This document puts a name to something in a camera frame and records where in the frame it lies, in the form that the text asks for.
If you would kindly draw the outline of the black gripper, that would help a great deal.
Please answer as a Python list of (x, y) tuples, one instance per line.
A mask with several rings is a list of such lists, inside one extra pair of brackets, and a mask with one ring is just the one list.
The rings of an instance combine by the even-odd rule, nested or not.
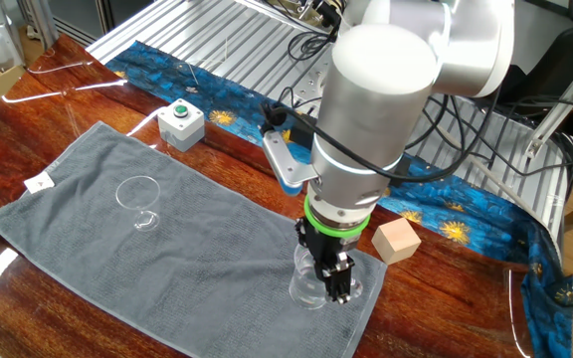
[(324, 279), (328, 298), (336, 303), (347, 303), (351, 299), (354, 267), (348, 252), (357, 247), (360, 234), (343, 238), (331, 236), (311, 225), (306, 217), (298, 218), (294, 228), (298, 243), (309, 248), (313, 256), (315, 275)]

